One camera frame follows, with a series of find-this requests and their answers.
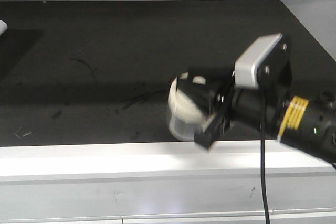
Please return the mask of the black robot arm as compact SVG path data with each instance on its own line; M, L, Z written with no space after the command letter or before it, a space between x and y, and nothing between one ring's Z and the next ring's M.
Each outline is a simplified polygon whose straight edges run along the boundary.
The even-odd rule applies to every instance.
M194 134L194 141L210 148L231 120L259 128L262 152L265 151L265 137L270 136L335 165L334 94L308 100L290 94L282 86L261 90L230 88L209 125Z

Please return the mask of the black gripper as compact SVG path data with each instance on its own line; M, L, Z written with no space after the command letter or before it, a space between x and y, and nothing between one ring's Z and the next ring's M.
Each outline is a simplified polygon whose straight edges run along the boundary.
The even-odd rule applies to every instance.
M194 132L194 143L208 150L242 122L269 135L277 134L281 116L281 85L276 79L258 90L235 88L233 67L189 67L177 78L187 95L215 95L213 113Z

